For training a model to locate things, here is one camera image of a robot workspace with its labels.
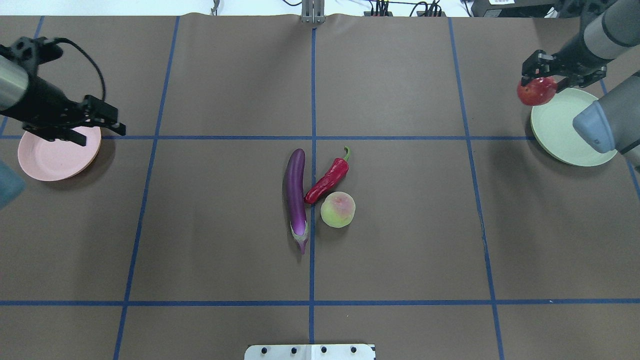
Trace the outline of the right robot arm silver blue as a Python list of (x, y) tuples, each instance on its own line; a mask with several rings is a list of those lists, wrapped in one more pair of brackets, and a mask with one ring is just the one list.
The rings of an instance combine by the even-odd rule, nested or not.
[(560, 50), (535, 50), (522, 63), (519, 100), (542, 106), (567, 89), (605, 81), (607, 91), (569, 119), (570, 132), (592, 152), (619, 154), (638, 171), (639, 61), (631, 57), (639, 54), (639, 2), (558, 0), (554, 7), (560, 18), (579, 18), (578, 31)]

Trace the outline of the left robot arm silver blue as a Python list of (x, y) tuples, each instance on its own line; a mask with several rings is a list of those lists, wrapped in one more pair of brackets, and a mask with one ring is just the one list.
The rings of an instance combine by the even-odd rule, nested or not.
[(126, 134), (112, 105), (93, 95), (72, 101), (61, 89), (6, 57), (1, 59), (1, 115), (22, 123), (18, 163), (29, 177), (41, 182), (82, 173), (98, 156), (101, 128)]

